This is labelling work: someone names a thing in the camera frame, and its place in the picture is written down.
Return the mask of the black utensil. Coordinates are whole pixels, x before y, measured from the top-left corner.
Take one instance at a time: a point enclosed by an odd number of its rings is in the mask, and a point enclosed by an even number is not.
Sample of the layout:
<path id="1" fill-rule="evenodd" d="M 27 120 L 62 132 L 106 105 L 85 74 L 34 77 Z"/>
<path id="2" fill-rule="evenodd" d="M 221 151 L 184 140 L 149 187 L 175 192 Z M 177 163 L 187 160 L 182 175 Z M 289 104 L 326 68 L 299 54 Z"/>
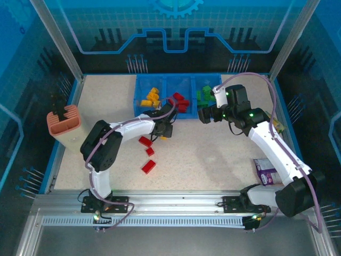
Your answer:
<path id="1" fill-rule="evenodd" d="M 65 117 L 65 113 L 67 113 L 67 111 L 64 108 L 66 106 L 66 99 L 64 95 L 59 93 L 53 93 L 51 95 L 51 100 L 52 113 L 58 116 L 59 121 L 66 120 L 67 118 Z"/>

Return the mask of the black mounting plate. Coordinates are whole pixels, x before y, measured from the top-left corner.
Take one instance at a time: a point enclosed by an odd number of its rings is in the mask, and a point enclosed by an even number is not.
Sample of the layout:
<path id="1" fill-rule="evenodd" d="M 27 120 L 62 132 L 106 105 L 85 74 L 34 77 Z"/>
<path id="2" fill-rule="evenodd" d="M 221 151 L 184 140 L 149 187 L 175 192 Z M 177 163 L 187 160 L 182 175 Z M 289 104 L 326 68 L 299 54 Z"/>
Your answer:
<path id="1" fill-rule="evenodd" d="M 224 213 L 270 213 L 269 206 L 255 205 L 247 197 L 243 196 L 223 196 L 222 201 L 217 203 L 222 207 Z"/>
<path id="2" fill-rule="evenodd" d="M 96 197 L 85 196 L 80 208 L 81 213 L 127 213 L 128 212 L 128 197 L 114 196 L 111 198 L 114 204 L 105 203 Z"/>

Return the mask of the blue three-compartment bin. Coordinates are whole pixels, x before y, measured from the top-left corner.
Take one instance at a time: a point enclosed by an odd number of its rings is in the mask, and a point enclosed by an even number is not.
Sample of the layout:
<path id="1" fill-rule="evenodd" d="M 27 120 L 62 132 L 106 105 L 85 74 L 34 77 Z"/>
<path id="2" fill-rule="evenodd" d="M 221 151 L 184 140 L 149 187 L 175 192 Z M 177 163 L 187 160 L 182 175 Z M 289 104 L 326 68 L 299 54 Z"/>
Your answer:
<path id="1" fill-rule="evenodd" d="M 135 83 L 133 100 L 134 115 L 138 116 L 144 111 L 152 110 L 152 107 L 141 107 L 142 100 L 147 98 L 153 87 L 159 90 L 161 99 L 171 97 L 175 92 L 180 93 L 189 100 L 190 104 L 186 113 L 180 113 L 178 119 L 197 119 L 197 95 L 196 91 L 201 91 L 201 101 L 208 101 L 207 95 L 203 94 L 202 88 L 206 85 L 211 88 L 222 83 L 221 75 L 212 74 L 138 74 Z"/>

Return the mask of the aluminium frame post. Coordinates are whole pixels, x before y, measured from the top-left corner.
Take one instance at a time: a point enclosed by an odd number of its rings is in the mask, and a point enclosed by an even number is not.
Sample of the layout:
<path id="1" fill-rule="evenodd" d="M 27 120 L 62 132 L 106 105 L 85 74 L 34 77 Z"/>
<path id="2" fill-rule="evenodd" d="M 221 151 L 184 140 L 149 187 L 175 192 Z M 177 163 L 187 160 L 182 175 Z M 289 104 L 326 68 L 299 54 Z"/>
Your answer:
<path id="1" fill-rule="evenodd" d="M 294 46 L 301 37 L 306 25 L 311 19 L 314 11 L 319 5 L 321 0 L 306 0 L 297 20 L 295 21 L 283 47 L 281 48 L 271 70 L 269 73 L 270 82 L 274 82 L 285 62 L 287 61 L 289 55 L 291 54 Z"/>
<path id="2" fill-rule="evenodd" d="M 60 28 L 55 22 L 50 10 L 45 4 L 44 0 L 29 0 L 35 11 L 37 12 L 40 20 L 48 31 L 51 39 L 54 44 L 58 48 L 61 53 L 65 63 L 69 67 L 71 73 L 77 80 L 77 82 L 81 83 L 84 79 L 84 75 L 71 51 L 69 48 Z"/>

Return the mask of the pink beige slotted holder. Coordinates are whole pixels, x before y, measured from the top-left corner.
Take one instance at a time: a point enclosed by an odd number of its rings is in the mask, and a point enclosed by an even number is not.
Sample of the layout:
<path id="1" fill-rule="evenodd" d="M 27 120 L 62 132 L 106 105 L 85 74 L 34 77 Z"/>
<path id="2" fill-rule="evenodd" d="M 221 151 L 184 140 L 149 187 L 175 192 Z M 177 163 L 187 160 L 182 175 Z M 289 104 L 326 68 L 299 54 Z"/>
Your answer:
<path id="1" fill-rule="evenodd" d="M 76 105 L 65 106 L 64 117 L 60 121 L 57 114 L 49 112 L 46 116 L 50 135 L 75 154 L 80 154 L 80 148 L 90 133 L 91 127 L 80 114 Z"/>

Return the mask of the green yellow candy bag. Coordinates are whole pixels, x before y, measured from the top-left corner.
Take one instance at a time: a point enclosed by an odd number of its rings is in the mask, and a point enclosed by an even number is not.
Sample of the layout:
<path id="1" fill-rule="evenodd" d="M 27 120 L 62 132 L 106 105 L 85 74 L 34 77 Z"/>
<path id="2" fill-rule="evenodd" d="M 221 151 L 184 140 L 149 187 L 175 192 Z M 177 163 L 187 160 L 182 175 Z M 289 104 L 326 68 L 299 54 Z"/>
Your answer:
<path id="1" fill-rule="evenodd" d="M 283 133 L 283 131 L 285 130 L 285 126 L 277 119 L 276 114 L 274 114 L 273 117 L 273 126 L 278 134 Z"/>

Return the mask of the purple white candy bag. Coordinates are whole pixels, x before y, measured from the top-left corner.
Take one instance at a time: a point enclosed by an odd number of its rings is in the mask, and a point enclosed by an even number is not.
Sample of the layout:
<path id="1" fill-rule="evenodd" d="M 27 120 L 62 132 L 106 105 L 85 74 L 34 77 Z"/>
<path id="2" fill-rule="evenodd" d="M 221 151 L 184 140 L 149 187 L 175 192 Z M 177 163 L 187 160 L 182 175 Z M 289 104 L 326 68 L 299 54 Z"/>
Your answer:
<path id="1" fill-rule="evenodd" d="M 267 158 L 253 159 L 256 173 L 262 185 L 276 185 L 282 183 L 279 173 Z"/>

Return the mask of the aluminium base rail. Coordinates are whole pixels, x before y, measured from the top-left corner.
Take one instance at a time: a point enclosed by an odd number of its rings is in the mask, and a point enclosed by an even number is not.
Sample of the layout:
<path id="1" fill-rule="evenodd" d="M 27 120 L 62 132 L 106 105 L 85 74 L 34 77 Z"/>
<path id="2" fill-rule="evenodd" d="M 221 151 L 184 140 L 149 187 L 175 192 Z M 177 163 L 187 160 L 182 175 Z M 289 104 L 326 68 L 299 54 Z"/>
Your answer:
<path id="1" fill-rule="evenodd" d="M 79 190 L 54 190 L 35 197 L 29 215 L 80 216 Z M 115 190 L 114 196 L 127 196 L 135 205 L 132 216 L 194 216 L 223 215 L 217 204 L 224 196 L 239 196 L 237 190 L 216 191 L 162 191 L 162 190 Z"/>

